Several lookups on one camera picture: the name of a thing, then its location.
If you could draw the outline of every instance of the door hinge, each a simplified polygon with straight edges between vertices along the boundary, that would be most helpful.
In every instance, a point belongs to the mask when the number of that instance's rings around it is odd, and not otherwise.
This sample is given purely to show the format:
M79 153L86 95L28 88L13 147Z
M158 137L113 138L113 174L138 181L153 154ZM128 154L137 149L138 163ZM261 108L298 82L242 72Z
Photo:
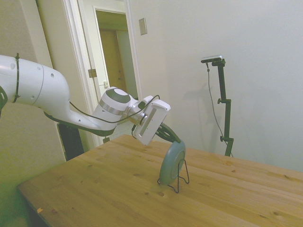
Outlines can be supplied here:
M96 69L89 70L89 78L97 77Z

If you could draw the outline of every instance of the white door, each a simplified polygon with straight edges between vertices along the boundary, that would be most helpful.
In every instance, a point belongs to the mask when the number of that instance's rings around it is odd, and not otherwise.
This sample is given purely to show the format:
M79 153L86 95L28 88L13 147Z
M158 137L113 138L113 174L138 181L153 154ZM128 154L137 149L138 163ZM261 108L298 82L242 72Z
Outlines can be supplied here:
M104 82L108 82L102 42L98 29L96 10L125 13L123 0L63 0L69 26L71 38L76 52L76 59L82 73L84 92L87 96L89 114L98 105L102 94L105 92ZM134 40L130 37L131 48L134 61L134 71L136 80L138 79L138 67ZM96 70L97 78L89 78L88 70ZM140 84L137 83L139 98L142 98ZM102 137L94 135L95 145L103 144Z
M96 10L125 13L124 2L119 0L78 0L78 3L87 40L90 63L97 73L96 90L100 91L99 96L107 89L108 76Z

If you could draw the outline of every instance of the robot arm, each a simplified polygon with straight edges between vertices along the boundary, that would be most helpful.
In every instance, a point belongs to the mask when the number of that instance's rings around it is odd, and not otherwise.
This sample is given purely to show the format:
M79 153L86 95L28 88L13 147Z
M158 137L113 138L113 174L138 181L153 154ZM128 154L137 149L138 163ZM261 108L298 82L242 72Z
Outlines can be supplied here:
M170 105L148 96L142 101L126 92L109 88L92 116L70 110L70 92L64 76L47 66L0 55L0 111L7 102L23 103L41 108L56 121L99 136L111 135L117 122L124 117L136 125L134 137L148 145L158 132Z

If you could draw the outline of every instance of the wood grain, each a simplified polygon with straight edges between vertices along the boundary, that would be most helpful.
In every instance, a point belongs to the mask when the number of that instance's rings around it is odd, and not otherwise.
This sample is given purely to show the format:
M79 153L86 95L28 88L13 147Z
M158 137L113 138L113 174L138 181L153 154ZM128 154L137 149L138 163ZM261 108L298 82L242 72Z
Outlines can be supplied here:
M303 226L303 173L187 149L176 194L157 184L169 146L124 135L18 188L52 227Z

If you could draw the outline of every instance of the black wire holder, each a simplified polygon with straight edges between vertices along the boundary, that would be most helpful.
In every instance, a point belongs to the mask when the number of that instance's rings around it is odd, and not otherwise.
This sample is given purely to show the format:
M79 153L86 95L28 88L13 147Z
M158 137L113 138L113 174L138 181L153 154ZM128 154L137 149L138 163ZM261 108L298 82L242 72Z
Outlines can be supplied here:
M187 173L187 181L186 181L186 179L184 177L182 177L182 176L179 175L179 173L180 173L180 171L179 171L179 165L180 165L181 161L184 161L184 163L185 163L185 168L186 168L186 173ZM175 191L175 193L177 193L177 194L179 193L179 179L180 178L182 178L185 181L185 183L189 184L189 175L188 175L188 169L187 169L187 164L186 164L186 160L185 159L181 159L179 161L179 163L178 163L178 187L177 187L177 190L173 186L171 186L169 184L167 185L168 187L171 187Z

